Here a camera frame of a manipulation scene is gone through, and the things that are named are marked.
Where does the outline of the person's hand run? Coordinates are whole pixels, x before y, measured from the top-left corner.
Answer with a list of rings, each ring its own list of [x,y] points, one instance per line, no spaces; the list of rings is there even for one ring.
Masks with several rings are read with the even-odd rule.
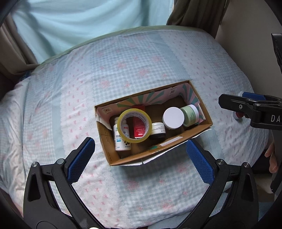
[[[270,161],[269,161],[270,162],[269,171],[272,174],[275,174],[278,171],[279,167],[278,167],[278,163],[277,163],[276,156],[275,156],[274,142],[272,142],[269,145],[268,149],[266,150],[265,157],[270,159]]]

